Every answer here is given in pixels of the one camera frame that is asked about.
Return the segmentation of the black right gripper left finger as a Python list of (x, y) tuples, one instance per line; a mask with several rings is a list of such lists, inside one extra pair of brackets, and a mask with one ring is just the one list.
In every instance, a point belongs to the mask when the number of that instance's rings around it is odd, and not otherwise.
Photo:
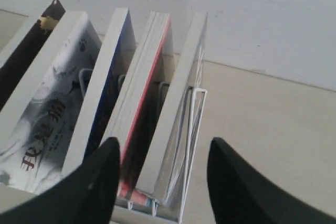
[(107, 138), (74, 172), (1, 214), (1, 223), (109, 223), (120, 176), (120, 145)]

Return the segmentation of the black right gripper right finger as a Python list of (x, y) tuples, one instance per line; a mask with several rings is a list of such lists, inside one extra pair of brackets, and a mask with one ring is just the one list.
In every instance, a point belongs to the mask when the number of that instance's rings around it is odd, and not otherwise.
[(216, 223), (335, 223), (268, 180), (221, 137), (210, 144), (207, 186)]

